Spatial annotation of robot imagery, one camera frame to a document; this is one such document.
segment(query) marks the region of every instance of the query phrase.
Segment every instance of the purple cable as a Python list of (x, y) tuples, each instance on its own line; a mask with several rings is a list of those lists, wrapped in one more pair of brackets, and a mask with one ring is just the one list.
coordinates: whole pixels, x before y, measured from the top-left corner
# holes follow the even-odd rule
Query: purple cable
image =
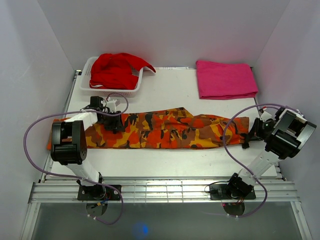
[(121, 199), (121, 211), (120, 211), (120, 214), (119, 216), (112, 222), (106, 222), (104, 220), (101, 220), (101, 219), (98, 219), (97, 217), (95, 219), (97, 219), (98, 221), (106, 224), (106, 225), (112, 225), (112, 224), (115, 224), (122, 216), (123, 214), (123, 211), (124, 211), (124, 199), (122, 197), (122, 194), (121, 192), (116, 189), (115, 187), (113, 186), (110, 186), (108, 184), (104, 184), (104, 183), (99, 183), (99, 182), (95, 182), (95, 181), (91, 181), (89, 179), (85, 179), (85, 178), (82, 178), (80, 176), (76, 176), (76, 175), (68, 175), (68, 174), (59, 174), (59, 173), (54, 173), (54, 172), (50, 172), (50, 171), (46, 171), (44, 169), (42, 169), (41, 167), (37, 166), (34, 161), (32, 161), (30, 155), (29, 155), (29, 152), (28, 152), (28, 149), (27, 149), (27, 137), (28, 137), (28, 133), (30, 132), (31, 128), (36, 125), (37, 123), (41, 122), (42, 120), (45, 120), (45, 119), (49, 119), (49, 118), (53, 118), (53, 117), (58, 117), (58, 116), (63, 116), (63, 115), (68, 115), (68, 114), (81, 114), (81, 113), (96, 113), (96, 114), (101, 114), (101, 115), (105, 115), (105, 116), (109, 116), (109, 117), (116, 117), (116, 116), (119, 116), (121, 114), (123, 114), (125, 111), (127, 111), (128, 107), (129, 107), (129, 101), (128, 99), (123, 96), (122, 94), (118, 93), (119, 95), (121, 95), (125, 101), (126, 101), (126, 107), (125, 109), (120, 112), (120, 113), (117, 113), (117, 114), (108, 114), (106, 112), (102, 112), (102, 111), (96, 111), (96, 110), (92, 110), (92, 109), (88, 109), (88, 110), (83, 110), (83, 111), (70, 111), (70, 112), (63, 112), (63, 113), (55, 113), (55, 114), (51, 114), (51, 115), (48, 115), (48, 116), (44, 116), (44, 117), (41, 117), (39, 118), (38, 120), (34, 121), (28, 128), (27, 130), (25, 131), (24, 133), (24, 136), (23, 136), (23, 149), (24, 149), (24, 153), (25, 153), (25, 156), (26, 158), (28, 159), (29, 163), (35, 168), (37, 169), (38, 171), (44, 173), (44, 174), (47, 174), (47, 175), (52, 175), (52, 176), (57, 176), (57, 177), (64, 177), (64, 178), (73, 178), (73, 179), (79, 179), (79, 180), (84, 180), (88, 183), (91, 183), (91, 184), (96, 184), (96, 185), (100, 185), (100, 186), (104, 186), (104, 187), (107, 187), (107, 188), (110, 188), (114, 191), (117, 191), (119, 196), (120, 196), (120, 199)]
[(244, 165), (243, 163), (241, 163), (239, 160), (237, 160), (228, 150), (227, 148), (227, 143), (226, 143), (226, 132), (227, 132), (227, 129), (229, 127), (229, 125), (232, 123), (232, 121), (239, 115), (239, 114), (242, 114), (243, 112), (249, 110), (249, 109), (252, 109), (252, 108), (257, 108), (257, 107), (261, 107), (261, 106), (273, 106), (273, 107), (280, 107), (280, 108), (285, 108), (285, 109), (290, 109), (294, 112), (298, 112), (296, 109), (292, 108), (292, 107), (289, 107), (289, 106), (283, 106), (283, 105), (280, 105), (280, 104), (275, 104), (275, 103), (265, 103), (265, 104), (256, 104), (256, 105), (252, 105), (252, 106), (248, 106), (244, 109), (242, 109), (241, 111), (239, 111), (238, 113), (236, 113), (229, 121), (228, 123), (225, 125), (224, 127), (224, 131), (223, 131), (223, 135), (222, 135), (222, 141), (223, 141), (223, 146), (224, 146), (224, 149), (226, 151), (226, 153), (237, 163), (239, 164), (240, 166), (242, 166), (244, 169), (246, 169), (254, 178), (254, 180), (263, 188), (264, 192), (265, 192), (265, 196), (264, 196), (264, 199), (263, 201), (261, 202), (261, 204), (256, 208), (254, 209), (253, 211), (247, 213), (247, 214), (244, 214), (244, 215), (240, 215), (240, 216), (235, 216), (235, 215), (230, 215), (231, 217), (234, 217), (234, 218), (244, 218), (244, 217), (249, 217), (251, 216), (252, 214), (254, 214), (256, 211), (258, 211), (267, 201), (267, 198), (268, 198), (268, 191), (266, 189), (266, 187), (259, 181), (259, 179), (257, 179), (255, 177), (255, 174), (246, 166)]

